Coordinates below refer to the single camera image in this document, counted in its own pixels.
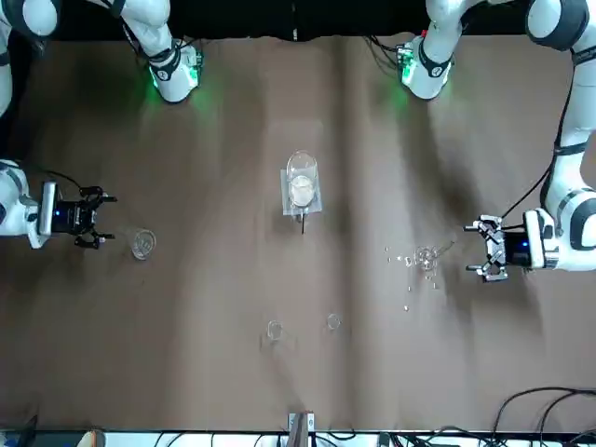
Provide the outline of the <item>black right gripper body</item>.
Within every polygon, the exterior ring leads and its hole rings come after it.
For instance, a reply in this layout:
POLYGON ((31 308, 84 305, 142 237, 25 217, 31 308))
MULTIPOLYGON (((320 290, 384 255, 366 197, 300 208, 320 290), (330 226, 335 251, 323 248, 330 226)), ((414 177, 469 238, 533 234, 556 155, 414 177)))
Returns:
POLYGON ((53 211, 53 232, 85 234, 88 231, 88 203, 85 200, 59 200, 53 211))

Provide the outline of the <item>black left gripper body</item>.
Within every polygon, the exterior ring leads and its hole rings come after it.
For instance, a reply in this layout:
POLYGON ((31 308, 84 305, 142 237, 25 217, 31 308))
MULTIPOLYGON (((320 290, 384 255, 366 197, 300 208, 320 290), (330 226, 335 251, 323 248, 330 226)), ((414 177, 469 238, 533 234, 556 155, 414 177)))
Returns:
POLYGON ((523 230, 506 230, 504 232, 505 266, 529 269, 531 253, 529 237, 523 230))

